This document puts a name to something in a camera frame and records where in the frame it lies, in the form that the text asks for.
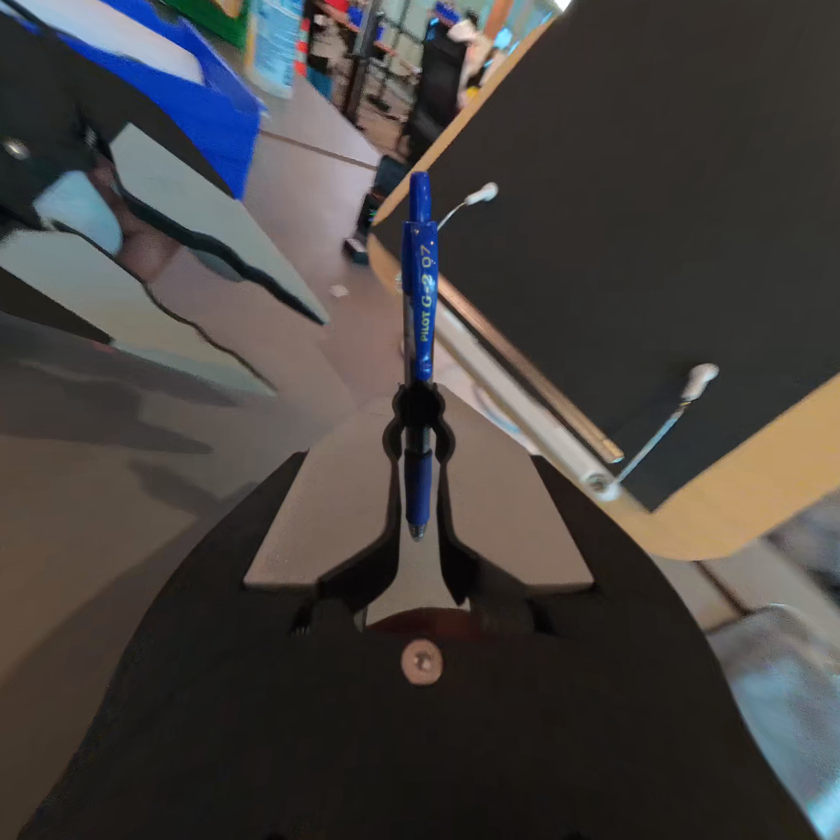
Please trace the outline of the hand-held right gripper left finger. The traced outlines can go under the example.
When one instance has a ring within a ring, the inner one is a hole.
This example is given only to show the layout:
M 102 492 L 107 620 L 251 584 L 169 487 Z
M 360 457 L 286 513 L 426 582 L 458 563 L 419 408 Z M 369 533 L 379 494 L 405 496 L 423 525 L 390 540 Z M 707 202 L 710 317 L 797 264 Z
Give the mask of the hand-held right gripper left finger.
M 246 587 L 340 600 L 352 613 L 390 587 L 403 516 L 397 432 L 392 399 L 381 396 L 305 453 Z

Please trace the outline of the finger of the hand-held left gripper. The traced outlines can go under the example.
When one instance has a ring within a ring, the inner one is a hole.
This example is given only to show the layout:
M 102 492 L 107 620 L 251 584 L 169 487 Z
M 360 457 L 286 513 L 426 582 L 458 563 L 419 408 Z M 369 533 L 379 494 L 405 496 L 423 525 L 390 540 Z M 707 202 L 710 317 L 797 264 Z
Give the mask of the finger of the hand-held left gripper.
M 110 143 L 132 213 L 231 281 L 246 281 L 319 325 L 327 309 L 247 208 L 132 123 Z
M 105 332 L 116 350 L 229 390 L 277 396 L 276 388 L 240 353 L 194 318 L 165 305 L 83 237 L 15 230 L 2 241 L 1 265 Z

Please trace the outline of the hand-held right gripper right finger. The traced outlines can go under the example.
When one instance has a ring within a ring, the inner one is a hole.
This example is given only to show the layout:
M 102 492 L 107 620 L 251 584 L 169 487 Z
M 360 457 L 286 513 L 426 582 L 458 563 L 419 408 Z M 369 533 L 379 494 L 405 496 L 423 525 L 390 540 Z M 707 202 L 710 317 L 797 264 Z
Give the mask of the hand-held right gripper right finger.
M 584 592 L 594 577 L 525 447 L 437 387 L 437 532 L 458 604 Z

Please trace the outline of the blue retractable pen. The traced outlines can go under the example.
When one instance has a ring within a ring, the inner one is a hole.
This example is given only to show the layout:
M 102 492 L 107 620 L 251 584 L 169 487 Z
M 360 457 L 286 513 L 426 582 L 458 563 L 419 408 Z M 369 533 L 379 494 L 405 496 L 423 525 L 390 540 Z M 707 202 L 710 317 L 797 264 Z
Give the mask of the blue retractable pen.
M 434 335 L 438 303 L 438 225 L 433 220 L 428 173 L 409 181 L 408 220 L 402 233 L 403 403 L 406 522 L 415 542 L 423 540 L 431 511 L 434 399 Z

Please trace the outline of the blue plastic bin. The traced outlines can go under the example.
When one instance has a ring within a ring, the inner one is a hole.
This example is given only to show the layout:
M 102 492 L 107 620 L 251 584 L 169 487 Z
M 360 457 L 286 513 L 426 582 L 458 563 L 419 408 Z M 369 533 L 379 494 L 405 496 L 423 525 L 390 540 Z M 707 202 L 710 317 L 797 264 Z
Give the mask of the blue plastic bin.
M 245 196 L 262 102 L 203 34 L 152 2 L 20 2 L 80 55 L 152 100 L 234 198 Z

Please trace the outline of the white and blue banner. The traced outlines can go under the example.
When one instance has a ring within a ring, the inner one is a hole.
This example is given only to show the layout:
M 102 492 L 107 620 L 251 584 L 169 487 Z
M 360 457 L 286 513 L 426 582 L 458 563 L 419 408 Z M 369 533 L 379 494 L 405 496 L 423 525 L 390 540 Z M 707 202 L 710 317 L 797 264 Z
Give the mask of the white and blue banner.
M 245 74 L 275 98 L 293 94 L 302 11 L 302 1 L 249 3 Z

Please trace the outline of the dark bag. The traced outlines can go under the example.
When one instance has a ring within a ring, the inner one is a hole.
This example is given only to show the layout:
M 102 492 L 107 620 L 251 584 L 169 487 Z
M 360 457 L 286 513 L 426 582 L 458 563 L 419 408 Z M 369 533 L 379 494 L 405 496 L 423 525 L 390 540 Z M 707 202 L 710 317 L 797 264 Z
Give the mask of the dark bag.
M 356 224 L 356 233 L 367 239 L 375 216 L 385 199 L 402 182 L 410 167 L 389 154 L 383 154 L 377 165 L 374 179 L 365 194 Z

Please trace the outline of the black stand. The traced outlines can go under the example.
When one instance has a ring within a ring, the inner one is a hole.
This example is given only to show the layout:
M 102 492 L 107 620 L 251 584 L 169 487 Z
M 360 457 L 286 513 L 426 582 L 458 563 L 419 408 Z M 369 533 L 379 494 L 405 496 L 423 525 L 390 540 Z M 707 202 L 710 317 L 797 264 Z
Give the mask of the black stand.
M 378 31 L 382 23 L 383 1 L 361 3 L 361 18 L 355 24 L 347 16 L 343 27 L 353 37 L 350 43 L 350 70 L 344 87 L 340 111 L 343 117 L 355 128 L 359 126 L 359 112 L 366 86 L 371 60 L 378 42 Z

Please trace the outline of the person's grey clothing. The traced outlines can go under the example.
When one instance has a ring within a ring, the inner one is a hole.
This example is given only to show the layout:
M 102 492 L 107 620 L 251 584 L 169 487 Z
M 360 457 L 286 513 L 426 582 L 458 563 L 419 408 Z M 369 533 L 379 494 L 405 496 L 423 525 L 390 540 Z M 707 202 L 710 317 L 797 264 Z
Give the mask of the person's grey clothing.
M 742 617 L 710 633 L 765 758 L 823 838 L 839 834 L 838 508 L 702 564 Z

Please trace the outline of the black table with wooden edge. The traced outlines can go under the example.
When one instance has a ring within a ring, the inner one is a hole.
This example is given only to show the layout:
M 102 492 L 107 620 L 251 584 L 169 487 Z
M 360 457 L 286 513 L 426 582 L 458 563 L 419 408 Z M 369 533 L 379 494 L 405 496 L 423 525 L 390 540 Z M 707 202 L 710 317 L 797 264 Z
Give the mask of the black table with wooden edge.
M 425 153 L 440 297 L 614 476 L 646 551 L 719 560 L 838 488 L 838 2 L 573 2 Z

